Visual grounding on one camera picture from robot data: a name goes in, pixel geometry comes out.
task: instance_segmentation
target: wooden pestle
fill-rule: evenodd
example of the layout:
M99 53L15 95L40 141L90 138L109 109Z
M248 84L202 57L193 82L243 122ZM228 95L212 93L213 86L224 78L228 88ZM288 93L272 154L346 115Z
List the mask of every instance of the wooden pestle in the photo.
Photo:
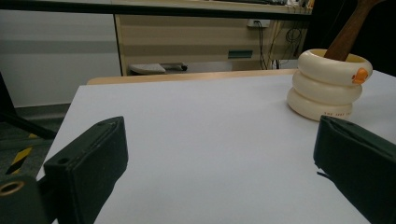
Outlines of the wooden pestle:
M358 0L358 5L354 12L329 46L324 57L344 62L352 50L356 37L370 10L373 6L383 1L385 0Z

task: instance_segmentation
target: floor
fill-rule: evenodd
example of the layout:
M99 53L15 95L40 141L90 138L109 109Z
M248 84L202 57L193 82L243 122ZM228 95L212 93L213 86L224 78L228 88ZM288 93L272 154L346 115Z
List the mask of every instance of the floor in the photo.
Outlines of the floor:
M295 61L281 63L281 68L296 68ZM167 74L231 71L231 63L186 63L187 71L180 66L165 65ZM16 108L17 114L46 129L58 132L70 105L44 105ZM30 133L0 122L0 179L11 174L36 177L53 140L34 137Z

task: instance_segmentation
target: white tabletop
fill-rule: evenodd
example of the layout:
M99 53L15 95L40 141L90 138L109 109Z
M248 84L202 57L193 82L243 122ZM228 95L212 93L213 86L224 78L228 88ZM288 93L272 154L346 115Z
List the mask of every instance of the white tabletop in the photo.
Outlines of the white tabletop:
M374 71L349 120L395 142L395 87ZM317 175L318 123L291 111L290 88L290 75L81 86L47 159L124 116L128 168L95 223L368 223Z

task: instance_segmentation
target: electrical cable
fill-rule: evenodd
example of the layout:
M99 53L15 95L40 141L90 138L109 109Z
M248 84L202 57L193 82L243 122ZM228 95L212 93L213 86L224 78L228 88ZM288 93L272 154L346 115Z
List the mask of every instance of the electrical cable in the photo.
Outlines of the electrical cable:
M257 23L259 26L259 41L260 41L260 66L262 67L262 70L267 70L267 64L265 63L264 60L264 54L262 53L262 39L263 39L263 34L262 34L262 23L260 21L254 21L254 23Z

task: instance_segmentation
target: wall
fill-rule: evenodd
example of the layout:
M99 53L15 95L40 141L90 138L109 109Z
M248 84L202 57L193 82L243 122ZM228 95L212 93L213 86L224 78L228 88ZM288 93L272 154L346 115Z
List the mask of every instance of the wall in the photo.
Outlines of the wall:
M93 77L120 76L112 15L0 10L0 71L16 107L68 104Z

